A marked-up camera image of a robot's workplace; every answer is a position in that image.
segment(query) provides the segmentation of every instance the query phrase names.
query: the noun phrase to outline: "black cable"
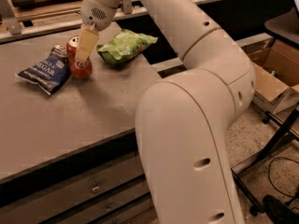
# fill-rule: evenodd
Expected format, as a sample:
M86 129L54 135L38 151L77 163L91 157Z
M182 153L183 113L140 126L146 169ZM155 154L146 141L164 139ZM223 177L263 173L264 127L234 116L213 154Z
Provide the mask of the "black cable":
M283 160L283 161L292 161L292 162L295 162L295 163L299 164L299 161L295 161L295 160L292 160L292 159L287 158L287 157L276 157L276 158L274 158L273 160L271 160L271 162L270 162L270 164L269 164L269 169L268 169L268 177L269 177L269 181L270 181L272 187L273 187L276 191L278 191L279 193L281 193L281 194L283 194L283 195L285 195L285 196L287 196L287 197L291 197L291 198L293 198L293 197L295 197L295 196L292 196L292 195L290 195L290 194L284 193L283 191L279 190L279 189L274 185L274 183L273 183L273 181L272 181L272 179L271 179L271 166L272 166L272 163L273 163L274 161L281 161L281 160Z

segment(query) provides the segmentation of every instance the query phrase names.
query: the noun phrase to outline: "can top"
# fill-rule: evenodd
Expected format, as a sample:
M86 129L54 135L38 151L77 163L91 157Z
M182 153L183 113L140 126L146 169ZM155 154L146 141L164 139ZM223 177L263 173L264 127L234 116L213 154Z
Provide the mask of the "can top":
M73 48L76 48L78 46L78 35L74 35L68 40L68 45L70 45Z

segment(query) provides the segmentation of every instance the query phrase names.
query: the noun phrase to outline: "caster wheel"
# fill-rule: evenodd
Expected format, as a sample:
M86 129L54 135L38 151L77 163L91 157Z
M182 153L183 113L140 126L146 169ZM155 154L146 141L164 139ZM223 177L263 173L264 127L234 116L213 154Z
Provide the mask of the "caster wheel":
M259 210L258 210L258 208L256 208L255 206L252 205L251 208L250 208L250 213L253 216L257 217L259 215Z
M264 124L267 124L270 122L270 118L266 117L266 118L263 118L263 123Z

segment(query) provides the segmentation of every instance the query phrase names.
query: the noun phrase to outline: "snack bag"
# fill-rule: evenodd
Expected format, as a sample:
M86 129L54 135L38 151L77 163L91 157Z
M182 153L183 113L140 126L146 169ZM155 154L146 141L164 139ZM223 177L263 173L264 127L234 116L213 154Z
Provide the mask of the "snack bag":
M54 45L45 61L19 72L16 76L38 85L51 95L63 86L70 75L66 48Z
M106 63L119 64L133 59L157 40L157 37L151 35L122 29L107 44L98 45L96 50Z

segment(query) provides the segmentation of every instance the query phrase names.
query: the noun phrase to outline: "metal bracket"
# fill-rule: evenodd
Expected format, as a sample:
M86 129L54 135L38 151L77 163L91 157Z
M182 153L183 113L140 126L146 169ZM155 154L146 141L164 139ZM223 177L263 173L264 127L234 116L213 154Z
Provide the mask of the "metal bracket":
M132 1L131 0L122 0L121 11L124 14L131 14L133 12Z
M21 34L21 26L18 23L16 16L11 9L8 0L0 0L0 14L7 24L7 28L12 35Z

